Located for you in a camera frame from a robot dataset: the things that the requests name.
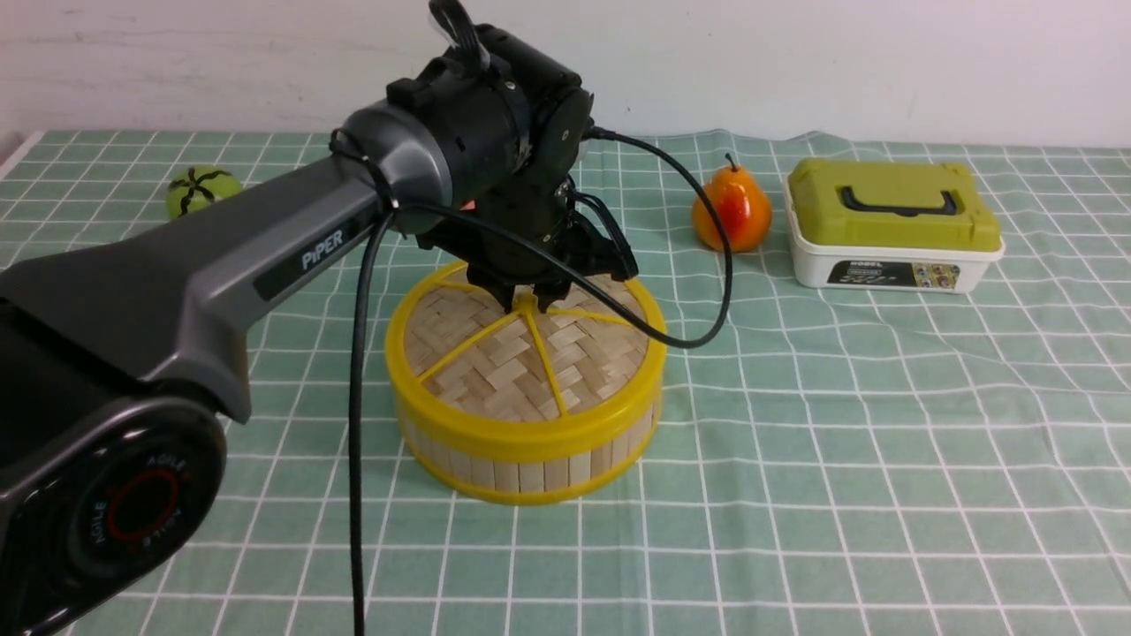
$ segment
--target bamboo steamer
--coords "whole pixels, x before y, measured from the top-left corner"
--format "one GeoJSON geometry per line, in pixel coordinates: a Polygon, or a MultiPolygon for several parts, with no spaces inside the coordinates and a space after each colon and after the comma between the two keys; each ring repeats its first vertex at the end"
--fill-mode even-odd
{"type": "MultiPolygon", "coordinates": [[[[405,444],[476,499],[550,504],[592,492],[644,454],[659,421],[665,346],[576,285],[545,313],[528,291],[504,315],[455,263],[394,312],[386,360],[405,444]]],[[[592,281],[649,325],[638,281],[592,281]]]]}

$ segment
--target green and black ball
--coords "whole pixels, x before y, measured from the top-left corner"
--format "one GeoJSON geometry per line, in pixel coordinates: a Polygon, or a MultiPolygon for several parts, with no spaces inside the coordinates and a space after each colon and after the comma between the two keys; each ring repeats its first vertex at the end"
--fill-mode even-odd
{"type": "Polygon", "coordinates": [[[231,172],[215,165],[193,165],[169,183],[165,206],[170,218],[180,218],[242,190],[240,180],[231,172]]]}

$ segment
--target storage box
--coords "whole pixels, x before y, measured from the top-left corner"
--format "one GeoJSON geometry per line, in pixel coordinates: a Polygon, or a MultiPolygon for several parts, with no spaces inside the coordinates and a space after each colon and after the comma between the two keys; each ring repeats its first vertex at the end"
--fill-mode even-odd
{"type": "Polygon", "coordinates": [[[794,274],[810,287],[967,293],[1004,253],[961,164],[810,157],[784,190],[794,274]]]}

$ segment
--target green checkered tablecloth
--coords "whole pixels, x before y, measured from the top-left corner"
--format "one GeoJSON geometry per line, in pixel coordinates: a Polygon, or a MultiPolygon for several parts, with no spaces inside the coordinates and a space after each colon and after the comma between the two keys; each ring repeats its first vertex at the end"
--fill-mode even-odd
{"type": "MultiPolygon", "coordinates": [[[[327,137],[50,132],[0,181],[0,267],[165,222],[174,166],[260,182],[327,137]]],[[[672,351],[659,432],[599,492],[549,507],[454,497],[406,455],[382,336],[441,260],[378,257],[365,404],[371,634],[1116,636],[1131,631],[1131,152],[659,139],[700,177],[732,152],[777,216],[736,259],[731,320],[672,351]],[[960,161],[1007,256],[970,296],[793,278],[780,178],[810,155],[960,161]]],[[[637,250],[670,328],[709,325],[720,259],[691,190],[594,144],[576,171],[637,250]]],[[[228,426],[190,545],[72,635],[347,634],[345,398],[352,253],[256,326],[254,419],[228,426]]]]}

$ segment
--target white plastic container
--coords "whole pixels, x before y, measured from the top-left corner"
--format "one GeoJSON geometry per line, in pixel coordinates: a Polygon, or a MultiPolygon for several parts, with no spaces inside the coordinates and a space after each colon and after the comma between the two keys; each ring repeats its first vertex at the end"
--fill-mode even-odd
{"type": "Polygon", "coordinates": [[[817,244],[801,231],[788,179],[783,190],[794,275],[808,287],[968,293],[1004,255],[1004,242],[996,251],[817,244]]]}

